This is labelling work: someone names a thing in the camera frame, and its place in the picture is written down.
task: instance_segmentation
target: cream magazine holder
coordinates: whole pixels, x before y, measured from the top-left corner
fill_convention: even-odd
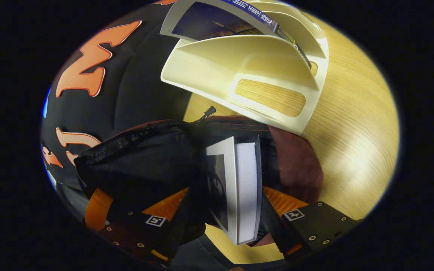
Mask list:
[[[315,73],[288,41],[270,35],[239,35],[179,40],[160,79],[258,122],[301,135],[324,87],[329,64],[326,35],[291,5],[271,0],[248,3],[296,40],[313,70],[317,67]]]

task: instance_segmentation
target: black background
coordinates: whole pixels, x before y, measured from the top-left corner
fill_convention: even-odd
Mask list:
[[[38,133],[48,86],[65,60],[144,3],[0,2],[0,269],[138,269],[74,223],[44,173]],[[434,2],[296,4],[372,56],[403,124],[399,167],[375,211],[298,269],[434,269]]]

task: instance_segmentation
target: dark red fabric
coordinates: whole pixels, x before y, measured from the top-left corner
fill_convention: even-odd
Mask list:
[[[295,134],[269,128],[279,160],[281,192],[309,204],[317,202],[324,174],[311,145]]]

